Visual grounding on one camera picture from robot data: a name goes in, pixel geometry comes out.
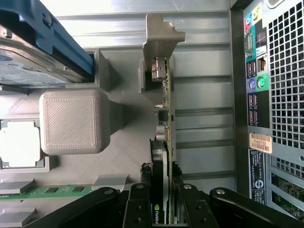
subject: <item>hard drive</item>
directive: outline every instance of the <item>hard drive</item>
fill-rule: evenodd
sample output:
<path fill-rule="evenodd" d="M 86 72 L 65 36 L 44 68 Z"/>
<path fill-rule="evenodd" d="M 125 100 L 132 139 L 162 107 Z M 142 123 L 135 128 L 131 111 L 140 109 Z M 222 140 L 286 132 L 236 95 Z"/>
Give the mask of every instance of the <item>hard drive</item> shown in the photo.
<path fill-rule="evenodd" d="M 0 1 L 0 84 L 64 87 L 94 81 L 94 60 L 39 0 Z"/>

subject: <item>screw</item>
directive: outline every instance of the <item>screw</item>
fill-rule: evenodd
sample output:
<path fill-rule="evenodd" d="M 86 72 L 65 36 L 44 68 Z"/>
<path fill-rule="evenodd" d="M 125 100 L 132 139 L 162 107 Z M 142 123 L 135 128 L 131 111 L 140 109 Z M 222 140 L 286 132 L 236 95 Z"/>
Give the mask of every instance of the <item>screw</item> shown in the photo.
<path fill-rule="evenodd" d="M 137 188 L 137 189 L 143 189 L 144 186 L 141 184 L 141 185 L 137 185 L 136 188 Z"/>
<path fill-rule="evenodd" d="M 113 190 L 110 189 L 110 190 L 105 191 L 104 194 L 109 195 L 109 194 L 111 194 L 112 192 L 113 192 Z"/>
<path fill-rule="evenodd" d="M 223 195 L 223 194 L 225 194 L 225 191 L 224 191 L 224 190 L 222 190 L 222 189 L 218 189 L 218 190 L 217 190 L 217 194 L 219 194 L 219 195 Z"/>
<path fill-rule="evenodd" d="M 186 184 L 186 185 L 184 185 L 184 188 L 185 188 L 185 189 L 192 189 L 192 186 L 191 186 L 191 185 Z"/>
<path fill-rule="evenodd" d="M 6 30 L 4 33 L 3 33 L 4 37 L 7 38 L 7 39 L 12 39 L 13 38 L 13 34 L 11 31 L 9 30 Z"/>
<path fill-rule="evenodd" d="M 47 15 L 47 22 L 49 26 L 52 25 L 52 17 L 49 14 Z"/>

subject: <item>service tag sticker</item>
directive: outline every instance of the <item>service tag sticker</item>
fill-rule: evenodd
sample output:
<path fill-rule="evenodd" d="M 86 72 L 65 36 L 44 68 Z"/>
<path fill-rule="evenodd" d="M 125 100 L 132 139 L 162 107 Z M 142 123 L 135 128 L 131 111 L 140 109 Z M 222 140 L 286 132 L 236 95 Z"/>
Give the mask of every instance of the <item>service tag sticker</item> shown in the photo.
<path fill-rule="evenodd" d="M 272 138 L 264 134 L 249 134 L 249 146 L 252 149 L 272 154 Z"/>

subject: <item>metal bracket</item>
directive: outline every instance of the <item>metal bracket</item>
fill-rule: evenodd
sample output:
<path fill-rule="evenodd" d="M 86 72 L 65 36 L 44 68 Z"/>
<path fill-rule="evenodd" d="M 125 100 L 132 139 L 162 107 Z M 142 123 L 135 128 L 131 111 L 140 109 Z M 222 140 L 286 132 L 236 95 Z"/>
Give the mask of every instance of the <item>metal bracket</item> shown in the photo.
<path fill-rule="evenodd" d="M 151 71 L 156 58 L 170 58 L 177 43 L 185 41 L 186 33 L 175 30 L 171 22 L 164 22 L 162 14 L 147 14 L 143 57 L 146 71 Z"/>

